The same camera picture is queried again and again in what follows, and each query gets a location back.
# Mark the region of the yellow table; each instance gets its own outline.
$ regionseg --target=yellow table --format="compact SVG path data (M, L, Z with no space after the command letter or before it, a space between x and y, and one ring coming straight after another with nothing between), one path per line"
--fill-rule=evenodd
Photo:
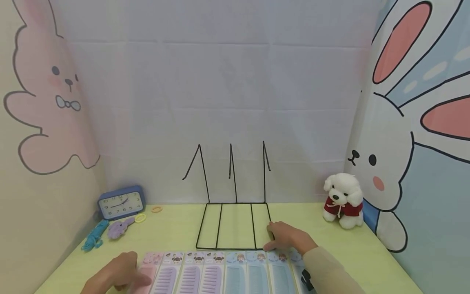
M321 203L269 204L273 221L284 221L308 232L318 244L329 250L364 288L366 293L422 294L372 231L363 225L343 230L337 222L322 218ZM147 219L132 224L124 236L109 241L88 253L80 250L83 242L44 282L36 294L80 293L85 281L113 257L134 250L142 257L147 251L189 251L195 249L204 205L165 205L157 214L147 206ZM224 205L219 247L253 246L250 205ZM214 246L220 205L206 211L199 246ZM264 205L253 205L258 247L268 241L267 213ZM114 289L108 292L117 293Z

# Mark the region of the hand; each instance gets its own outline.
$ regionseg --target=hand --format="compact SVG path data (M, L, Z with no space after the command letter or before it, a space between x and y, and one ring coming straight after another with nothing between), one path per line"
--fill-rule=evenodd
M311 249L318 247L306 232L284 222L270 222L267 230L274 235L275 240L263 246L265 251L275 248L285 250L294 247L301 255L304 255Z
M137 271L137 253L121 253L113 258L99 272L91 277L82 290L82 294L104 294L112 286L121 291L127 285L148 286L152 279Z
M121 253L113 258L103 270L110 271L111 282L118 291L132 282L142 286L152 283L151 278L137 271L137 253L134 251Z

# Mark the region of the bow tie drawing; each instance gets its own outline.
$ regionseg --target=bow tie drawing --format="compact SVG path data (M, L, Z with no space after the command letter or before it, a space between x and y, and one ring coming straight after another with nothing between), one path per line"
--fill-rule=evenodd
M55 97L55 102L57 103L57 106L59 106L59 108L67 107L67 108L72 108L75 111L80 111L80 109L82 109L80 102L78 101L69 102L67 100L64 100L59 95Z

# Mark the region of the clock hand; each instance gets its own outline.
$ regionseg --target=clock hand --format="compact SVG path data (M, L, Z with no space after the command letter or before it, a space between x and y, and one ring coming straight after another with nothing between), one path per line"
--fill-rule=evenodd
M121 202L121 204L118 204L118 205L115 205L115 206L111 206L111 208L116 207L116 206L121 206L121 205L123 205L124 203L126 203L128 200L129 200L129 198L127 198L126 200L124 200L123 202Z

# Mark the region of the alarm clock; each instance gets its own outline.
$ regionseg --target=alarm clock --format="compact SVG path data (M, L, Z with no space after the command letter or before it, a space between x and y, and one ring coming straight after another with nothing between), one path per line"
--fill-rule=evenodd
M103 219L108 221L136 215L145 208L142 187L132 186L101 194L98 207Z

